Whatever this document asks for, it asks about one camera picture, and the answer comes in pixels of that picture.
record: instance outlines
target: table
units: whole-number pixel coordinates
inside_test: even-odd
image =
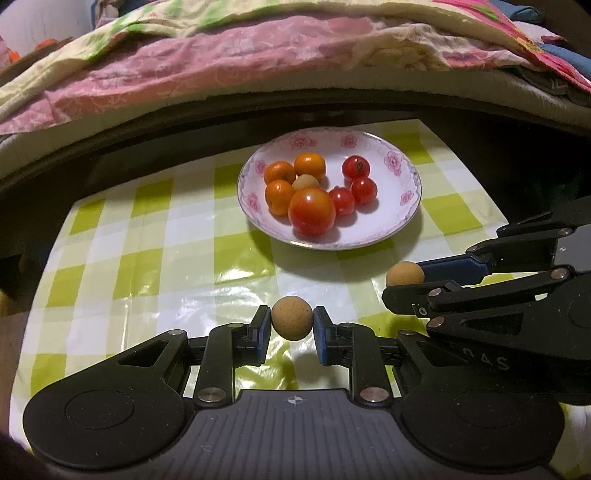
[[[403,150],[423,184],[420,211],[410,224],[370,247],[309,251],[270,239],[249,224],[236,199],[236,179],[256,147],[181,164],[76,202],[29,316],[12,391],[11,434],[25,441],[22,411],[47,384],[165,330],[203,336],[217,325],[248,323],[260,304],[273,305],[285,295],[325,306],[335,323],[359,322],[381,336],[395,336],[399,329],[424,332],[415,317],[385,310],[385,272],[400,260],[462,253],[494,236],[505,219],[470,171],[419,120],[356,128]],[[485,281],[509,278],[500,274]],[[196,375],[194,368],[186,394]],[[311,334],[287,342],[273,333],[266,363],[236,371],[237,391],[347,385],[344,368],[318,364]],[[569,407],[569,415],[581,418],[581,408]],[[580,468],[586,448],[576,438],[581,435],[569,424],[557,455],[561,471]]]

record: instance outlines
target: pink flower pattern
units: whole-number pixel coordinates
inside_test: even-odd
[[[357,139],[353,134],[345,135],[340,139],[340,146],[343,148],[355,148]]]
[[[258,197],[256,193],[252,192],[246,195],[246,205],[252,210],[254,213],[261,213],[261,204],[258,201]]]
[[[410,202],[414,197],[414,193],[411,192],[410,190],[407,190],[406,192],[404,192],[401,196],[400,196],[400,206],[404,206],[406,205],[408,202]]]
[[[402,153],[399,151],[390,150],[384,159],[384,163],[388,170],[397,177],[402,174]]]
[[[266,167],[267,167],[267,164],[265,163],[264,160],[259,159],[255,162],[255,170],[261,177],[265,175],[265,168]]]
[[[315,147],[316,140],[298,132],[290,137],[290,145],[292,150],[301,150],[302,148]]]

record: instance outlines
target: plate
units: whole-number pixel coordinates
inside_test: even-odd
[[[351,155],[367,159],[369,177],[378,186],[375,202],[337,217],[332,229],[314,237],[296,232],[287,216],[269,213],[263,179],[267,165],[278,160],[293,164],[296,156],[307,151],[319,153],[326,161],[322,187],[327,192],[345,185],[341,166]],[[402,229],[417,212],[420,200],[421,180],[408,157],[382,138],[350,128],[319,127],[282,135],[254,152],[238,177],[238,202],[253,225],[281,242],[315,250],[375,244]]]

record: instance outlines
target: red cherry tomato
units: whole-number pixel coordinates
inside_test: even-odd
[[[354,181],[369,177],[369,162],[359,155],[351,155],[341,168],[345,180]]]
[[[358,205],[368,205],[378,196],[378,186],[372,179],[357,179],[351,184],[351,193]]]
[[[315,187],[298,190],[287,215],[293,228],[304,235],[321,235],[335,224],[335,204],[329,194]]]
[[[329,192],[329,195],[335,204],[337,216],[348,215],[355,210],[355,197],[349,190],[343,187],[335,187]]]

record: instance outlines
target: plate rim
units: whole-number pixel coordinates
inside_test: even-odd
[[[343,131],[343,132],[356,132],[358,134],[362,134],[362,135],[366,135],[368,137],[372,137],[376,140],[378,140],[379,142],[383,142],[386,145],[389,145],[390,147],[394,147],[396,150],[400,151],[403,155],[404,155],[404,159],[405,161],[408,163],[408,167],[409,170],[411,172],[411,174],[413,174],[413,177],[415,178],[415,185],[417,186],[417,190],[418,190],[418,195],[417,195],[417,200],[414,202],[413,206],[411,207],[411,210],[409,212],[409,214],[404,218],[404,220],[398,224],[396,224],[391,230],[388,230],[383,236],[380,236],[379,238],[377,238],[376,240],[371,240],[367,243],[363,243],[363,244],[359,244],[359,245],[342,245],[342,246],[338,246],[335,244],[313,244],[311,242],[308,243],[303,243],[300,242],[298,240],[289,240],[289,239],[284,239],[284,238],[278,238],[277,236],[275,236],[274,233],[269,232],[263,224],[261,224],[260,222],[256,221],[256,219],[254,219],[250,214],[248,209],[245,207],[245,205],[243,205],[242,200],[241,200],[241,196],[240,196],[240,185],[241,185],[241,179],[244,179],[246,177],[246,174],[244,173],[245,171],[245,167],[249,164],[249,162],[251,162],[251,160],[253,159],[253,157],[259,153],[259,151],[261,151],[264,147],[266,147],[268,144],[270,144],[271,142],[277,142],[277,141],[281,141],[284,138],[289,138],[290,136],[298,133],[298,132],[319,132],[319,131],[333,131],[333,132],[337,132],[337,131]],[[400,150],[396,145],[391,144],[389,141],[385,140],[382,137],[379,137],[373,133],[370,132],[366,132],[363,130],[358,130],[356,128],[351,128],[351,127],[311,127],[311,128],[300,128],[298,130],[293,130],[291,132],[287,132],[283,135],[280,135],[279,137],[275,137],[271,140],[269,140],[268,142],[265,142],[264,144],[260,145],[252,154],[250,157],[248,157],[248,159],[244,162],[244,165],[242,165],[242,168],[240,169],[240,173],[238,174],[238,181],[236,182],[236,197],[238,198],[238,204],[240,205],[240,208],[242,209],[242,212],[244,213],[244,215],[246,215],[246,218],[248,219],[249,223],[251,223],[254,227],[256,227],[257,229],[259,229],[261,232],[263,232],[264,234],[268,235],[271,238],[274,238],[277,241],[280,241],[284,244],[287,245],[294,245],[295,247],[300,247],[300,248],[306,248],[309,250],[319,250],[319,251],[347,251],[347,250],[356,250],[358,248],[364,248],[364,247],[369,247],[371,245],[375,245],[380,243],[381,241],[390,238],[391,236],[395,235],[396,233],[398,233],[400,230],[402,230],[404,227],[406,227],[411,220],[414,218],[414,216],[417,214],[419,207],[421,205],[421,199],[423,198],[423,182],[421,181],[421,176],[418,173],[418,170],[416,168],[416,166],[414,165],[414,163],[410,160],[410,158],[408,158],[408,155],[406,155],[406,153],[404,153],[402,150]]]

